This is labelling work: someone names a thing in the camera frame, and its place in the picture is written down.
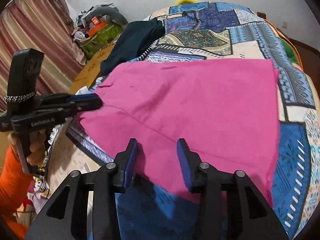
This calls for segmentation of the person left hand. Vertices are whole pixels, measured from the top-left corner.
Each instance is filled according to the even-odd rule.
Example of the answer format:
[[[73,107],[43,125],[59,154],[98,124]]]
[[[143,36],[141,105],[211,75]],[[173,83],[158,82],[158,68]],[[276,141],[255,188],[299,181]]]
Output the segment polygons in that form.
[[[31,166],[42,166],[44,159],[46,157],[46,149],[44,146],[44,141],[46,140],[45,129],[39,130],[37,132],[37,137],[33,142],[30,143],[31,154],[27,156],[27,162]],[[13,150],[13,152],[18,156],[17,153],[17,137],[14,133],[10,132],[8,134],[8,142]]]

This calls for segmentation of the orange left sleeve forearm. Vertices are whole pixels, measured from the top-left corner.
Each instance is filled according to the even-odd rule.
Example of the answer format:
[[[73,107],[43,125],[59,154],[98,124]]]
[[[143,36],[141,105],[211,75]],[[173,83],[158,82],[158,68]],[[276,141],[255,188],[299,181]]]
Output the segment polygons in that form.
[[[18,156],[8,147],[1,173],[1,226],[10,236],[3,232],[1,239],[24,239],[28,228],[16,222],[14,213],[26,198],[32,178],[31,174],[23,173]]]

